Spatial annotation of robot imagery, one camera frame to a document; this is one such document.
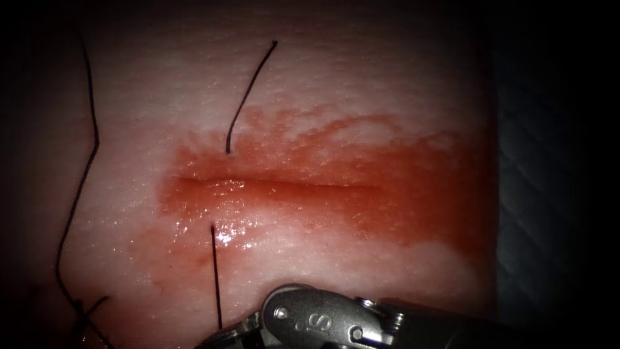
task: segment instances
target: screw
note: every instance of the screw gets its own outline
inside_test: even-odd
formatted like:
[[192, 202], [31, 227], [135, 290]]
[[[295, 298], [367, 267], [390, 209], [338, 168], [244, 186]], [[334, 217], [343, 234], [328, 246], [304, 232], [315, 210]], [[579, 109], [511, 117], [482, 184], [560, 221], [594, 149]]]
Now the screw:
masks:
[[273, 316], [278, 320], [284, 320], [289, 316], [289, 311], [283, 306], [279, 306], [273, 311]]
[[351, 329], [351, 338], [353, 338], [354, 341], [361, 340], [363, 335], [364, 335], [364, 331], [362, 330], [361, 327], [356, 326]]

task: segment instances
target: black suture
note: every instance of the black suture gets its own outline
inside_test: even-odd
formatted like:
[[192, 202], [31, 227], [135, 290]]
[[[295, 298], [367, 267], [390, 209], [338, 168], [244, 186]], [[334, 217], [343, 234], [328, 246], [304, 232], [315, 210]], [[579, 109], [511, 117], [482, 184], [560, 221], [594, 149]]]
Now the black suture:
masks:
[[215, 299], [218, 304], [218, 328], [222, 329], [222, 304], [220, 302], [220, 276], [218, 274], [218, 258], [215, 254], [215, 225], [211, 224], [211, 246], [213, 249], [213, 271], [215, 272]]
[[[92, 313], [94, 313], [95, 310], [97, 310], [97, 308], [99, 308], [99, 306], [107, 301], [108, 299], [110, 299], [109, 296], [103, 296], [101, 298], [99, 298], [98, 301], [95, 302], [95, 304], [93, 304], [90, 309], [88, 309], [87, 312], [83, 312], [79, 318], [75, 321], [75, 323], [73, 324], [73, 327], [71, 329], [71, 334], [72, 334], [72, 342], [71, 344], [68, 346], [69, 348], [77, 348], [78, 344], [81, 342], [82, 340], [82, 336], [84, 334], [84, 331], [86, 330], [86, 327], [88, 326], [88, 318], [92, 315]], [[77, 307], [79, 307], [79, 309], [83, 309], [83, 303], [82, 301], [78, 300], [76, 301], [76, 305]]]
[[84, 311], [82, 307], [82, 302], [80, 300], [76, 300], [71, 296], [71, 293], [65, 286], [63, 282], [63, 278], [60, 275], [60, 261], [63, 254], [63, 248], [65, 246], [65, 241], [67, 240], [67, 236], [69, 234], [69, 230], [71, 228], [71, 223], [73, 223], [73, 218], [76, 215], [76, 209], [78, 207], [79, 198], [82, 194], [82, 190], [84, 189], [84, 183], [86, 182], [86, 178], [88, 177], [88, 173], [90, 172], [90, 167], [92, 166], [92, 162], [95, 159], [95, 155], [97, 155], [97, 150], [99, 149], [99, 127], [97, 126], [97, 118], [95, 117], [95, 100], [93, 97], [93, 88], [92, 88], [92, 71], [90, 69], [90, 59], [88, 58], [88, 52], [86, 50], [86, 44], [79, 33], [79, 30], [75, 30], [77, 40], [80, 44], [80, 49], [82, 51], [82, 58], [84, 59], [84, 64], [86, 65], [86, 73], [88, 77], [88, 98], [90, 100], [90, 119], [92, 121], [92, 128], [94, 131], [94, 142], [93, 147], [90, 152], [90, 156], [88, 157], [88, 161], [86, 162], [86, 166], [82, 173], [82, 178], [79, 181], [79, 185], [77, 186], [76, 196], [73, 200], [73, 204], [71, 205], [71, 210], [69, 211], [69, 217], [67, 218], [67, 223], [65, 224], [65, 230], [63, 232], [62, 237], [60, 238], [60, 243], [58, 244], [58, 251], [56, 253], [56, 263], [54, 264], [54, 277], [56, 278], [56, 283], [60, 288], [65, 299], [71, 304], [74, 311], [77, 315], [77, 322], [74, 326], [75, 328], [79, 328], [83, 323], [84, 326], [89, 326], [92, 328], [93, 332], [99, 337], [99, 339], [103, 342], [103, 344], [108, 349], [114, 349], [114, 345], [110, 343], [103, 333], [99, 330], [99, 328], [92, 322], [90, 319], [90, 314], [105, 300], [109, 299], [108, 296], [102, 297], [88, 312]]
[[261, 69], [263, 69], [263, 65], [265, 64], [269, 56], [271, 56], [271, 53], [276, 48], [277, 44], [278, 44], [277, 41], [271, 42], [271, 48], [269, 49], [269, 51], [267, 52], [263, 60], [258, 65], [258, 68], [256, 69], [254, 76], [252, 77], [252, 81], [250, 81], [250, 85], [247, 87], [247, 90], [245, 91], [245, 95], [243, 96], [243, 99], [241, 100], [241, 103], [239, 104], [239, 108], [237, 108], [237, 113], [235, 113], [234, 117], [232, 118], [231, 127], [228, 129], [228, 135], [226, 136], [226, 154], [231, 153], [231, 137], [233, 136], [233, 127], [234, 127], [234, 123], [237, 121], [237, 117], [239, 117], [239, 112], [241, 112], [241, 108], [243, 108], [243, 105], [245, 104], [245, 100], [247, 99], [248, 95], [250, 95], [250, 90], [252, 90], [252, 86], [254, 86], [254, 82], [256, 81], [256, 77], [258, 76], [258, 73], [260, 72]]

